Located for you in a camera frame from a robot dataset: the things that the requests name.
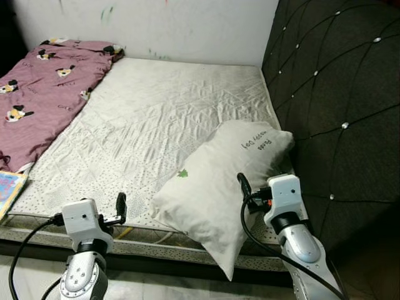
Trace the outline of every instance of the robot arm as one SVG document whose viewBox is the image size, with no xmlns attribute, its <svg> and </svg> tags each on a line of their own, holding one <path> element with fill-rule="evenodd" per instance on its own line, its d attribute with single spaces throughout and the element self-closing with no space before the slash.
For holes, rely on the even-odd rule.
<svg viewBox="0 0 400 300">
<path fill-rule="evenodd" d="M 108 226 L 125 223 L 125 198 L 125 194 L 120 192 L 117 215 L 109 219 L 98 214 L 92 199 L 73 202 L 62 208 L 66 231 L 76 253 L 69 257 L 61 277 L 61 300 L 103 299 L 108 287 L 104 257 L 113 247 L 113 232 Z"/>
<path fill-rule="evenodd" d="M 305 217 L 305 208 L 301 198 L 299 178 L 288 174 L 271 177 L 267 182 L 268 187 L 253 195 L 244 175 L 239 173 L 237 178 L 241 182 L 249 212 L 263 211 L 266 213 L 264 222 L 267 226 L 274 228 L 282 247 L 282 254 L 340 291 L 326 264 L 324 246 L 311 235 L 308 228 L 300 221 L 300 218 Z M 292 277 L 297 299 L 344 299 L 344 296 L 338 297 L 298 267 L 286 261 L 283 263 Z"/>
</svg>

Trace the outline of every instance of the white pillow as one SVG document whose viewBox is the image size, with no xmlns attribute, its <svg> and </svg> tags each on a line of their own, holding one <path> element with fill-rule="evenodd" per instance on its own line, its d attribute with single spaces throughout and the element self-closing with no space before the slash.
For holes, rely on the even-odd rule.
<svg viewBox="0 0 400 300">
<path fill-rule="evenodd" d="M 290 132 L 267 122 L 224 122 L 155 195 L 150 215 L 201 243 L 232 280 L 246 240 L 240 221 L 243 195 L 236 176 L 244 173 L 253 190 L 265 186 L 292 146 Z M 255 215 L 246 217 L 252 226 Z"/>
</svg>

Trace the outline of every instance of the upholstered headboard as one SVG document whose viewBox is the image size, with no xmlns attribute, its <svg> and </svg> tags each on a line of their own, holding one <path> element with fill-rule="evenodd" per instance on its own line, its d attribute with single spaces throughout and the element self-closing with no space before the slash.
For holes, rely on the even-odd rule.
<svg viewBox="0 0 400 300">
<path fill-rule="evenodd" d="M 400 10 L 281 0 L 262 71 L 316 236 L 335 248 L 399 201 Z"/>
</svg>

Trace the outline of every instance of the white mattress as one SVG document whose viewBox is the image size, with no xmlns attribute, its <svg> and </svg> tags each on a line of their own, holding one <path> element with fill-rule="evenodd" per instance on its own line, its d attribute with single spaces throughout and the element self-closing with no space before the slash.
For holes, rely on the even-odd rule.
<svg viewBox="0 0 400 300">
<path fill-rule="evenodd" d="M 279 128 L 259 68 L 124 58 L 34 165 L 11 213 L 50 216 L 93 198 L 111 216 L 123 191 L 127 225 L 173 231 L 151 220 L 149 201 L 229 119 Z"/>
</svg>

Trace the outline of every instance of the quilted mattress cover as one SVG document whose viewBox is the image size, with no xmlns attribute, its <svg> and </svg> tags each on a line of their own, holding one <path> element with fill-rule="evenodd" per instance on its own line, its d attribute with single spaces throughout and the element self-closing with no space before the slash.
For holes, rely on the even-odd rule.
<svg viewBox="0 0 400 300">
<path fill-rule="evenodd" d="M 112 216 L 123 191 L 127 220 L 116 228 L 113 253 L 214 264 L 200 244 L 153 221 L 148 204 L 218 124 L 230 119 L 280 128 L 258 67 L 121 59 L 34 165 L 0 238 L 20 241 L 81 198 L 93 198 L 100 213 Z M 277 244 L 261 218 L 253 231 L 264 243 Z M 33 241 L 71 245 L 65 231 L 54 227 Z M 245 243 L 237 267 L 283 270 L 280 260 L 254 248 Z"/>
</svg>

